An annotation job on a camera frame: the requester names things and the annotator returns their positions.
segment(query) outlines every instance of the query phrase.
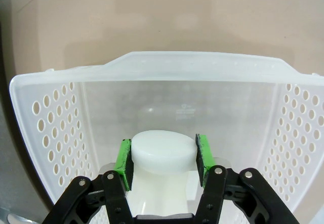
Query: screw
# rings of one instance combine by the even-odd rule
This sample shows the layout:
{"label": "screw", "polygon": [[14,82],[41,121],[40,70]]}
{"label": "screw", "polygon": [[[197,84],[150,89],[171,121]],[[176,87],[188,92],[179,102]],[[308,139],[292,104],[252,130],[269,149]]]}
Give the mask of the screw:
{"label": "screw", "polygon": [[247,177],[247,178],[251,178],[251,177],[252,177],[252,172],[247,171],[247,172],[244,174],[244,176]]}
{"label": "screw", "polygon": [[85,184],[86,184],[86,181],[85,181],[84,179],[81,179],[80,182],[79,182],[79,185],[80,185],[80,186],[83,186],[83,185],[85,185]]}
{"label": "screw", "polygon": [[109,173],[109,174],[107,175],[107,178],[108,178],[108,179],[113,179],[113,174],[112,174],[112,173]]}
{"label": "screw", "polygon": [[216,174],[221,174],[223,172],[223,170],[221,168],[215,168],[215,173]]}

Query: green tape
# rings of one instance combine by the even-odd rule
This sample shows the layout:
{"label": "green tape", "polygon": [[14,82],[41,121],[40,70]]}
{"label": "green tape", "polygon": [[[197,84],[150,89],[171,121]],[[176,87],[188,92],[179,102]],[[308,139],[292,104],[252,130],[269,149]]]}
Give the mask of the green tape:
{"label": "green tape", "polygon": [[202,186],[205,187],[207,180],[207,173],[209,169],[216,165],[215,160],[213,158],[211,148],[209,146],[207,137],[205,135],[199,135],[199,149],[202,158],[202,163],[204,165],[204,174],[202,177]]}
{"label": "green tape", "polygon": [[121,142],[119,153],[117,157],[117,161],[114,167],[114,171],[118,172],[119,175],[123,177],[126,191],[131,190],[132,183],[130,181],[133,180],[133,169],[128,169],[131,159],[131,143],[130,139],[124,139]]}

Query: gray surface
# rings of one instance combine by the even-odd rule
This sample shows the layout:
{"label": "gray surface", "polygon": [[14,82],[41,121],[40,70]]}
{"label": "gray surface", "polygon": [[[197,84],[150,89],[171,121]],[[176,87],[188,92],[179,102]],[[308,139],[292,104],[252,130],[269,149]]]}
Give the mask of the gray surface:
{"label": "gray surface", "polygon": [[45,218],[48,211],[31,184],[14,148],[2,106],[0,106],[0,179],[1,208],[38,222]]}

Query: metal object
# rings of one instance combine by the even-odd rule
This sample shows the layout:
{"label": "metal object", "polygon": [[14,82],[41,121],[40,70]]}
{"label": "metal object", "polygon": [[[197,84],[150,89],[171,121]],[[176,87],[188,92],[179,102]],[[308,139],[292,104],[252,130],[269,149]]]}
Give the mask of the metal object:
{"label": "metal object", "polygon": [[111,174],[108,174],[108,175],[107,175],[107,178],[108,178],[108,179],[113,179],[113,174],[112,174],[112,173],[111,173]]}
{"label": "metal object", "polygon": [[221,168],[215,168],[215,173],[216,174],[221,174],[223,172],[223,170]]}
{"label": "metal object", "polygon": [[245,177],[247,178],[251,178],[252,177],[252,173],[247,171],[245,174],[244,174]]}
{"label": "metal object", "polygon": [[86,181],[85,181],[84,179],[81,179],[80,182],[79,182],[79,185],[80,185],[80,186],[83,186],[83,185],[85,185],[85,184],[86,184]]}
{"label": "metal object", "polygon": [[[132,217],[126,200],[125,182],[116,171],[107,171],[92,181],[86,177],[76,177],[43,224],[89,223],[102,205],[106,206],[111,224],[218,224],[224,199],[233,201],[249,223],[298,224],[281,198],[256,169],[248,168],[238,174],[231,168],[216,165],[209,172],[220,172],[219,169],[222,174],[207,174],[196,215]],[[253,178],[246,177],[248,172]],[[78,188],[81,180],[85,181],[85,186]]]}

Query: white object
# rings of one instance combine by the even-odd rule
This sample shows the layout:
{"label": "white object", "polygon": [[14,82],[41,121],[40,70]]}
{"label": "white object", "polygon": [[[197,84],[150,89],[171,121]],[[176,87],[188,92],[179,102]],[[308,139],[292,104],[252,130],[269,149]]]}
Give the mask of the white object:
{"label": "white object", "polygon": [[135,135],[134,178],[132,191],[127,195],[132,215],[188,213],[188,173],[196,155],[194,140],[183,134],[150,130]]}
{"label": "white object", "polygon": [[[280,59],[134,52],[106,65],[16,76],[10,93],[54,202],[76,175],[94,178],[115,162],[122,139],[154,129],[207,135],[214,157],[236,172],[257,168],[292,211],[323,175],[324,78]],[[93,222],[105,218],[103,211]],[[225,202],[221,223],[239,218]]]}

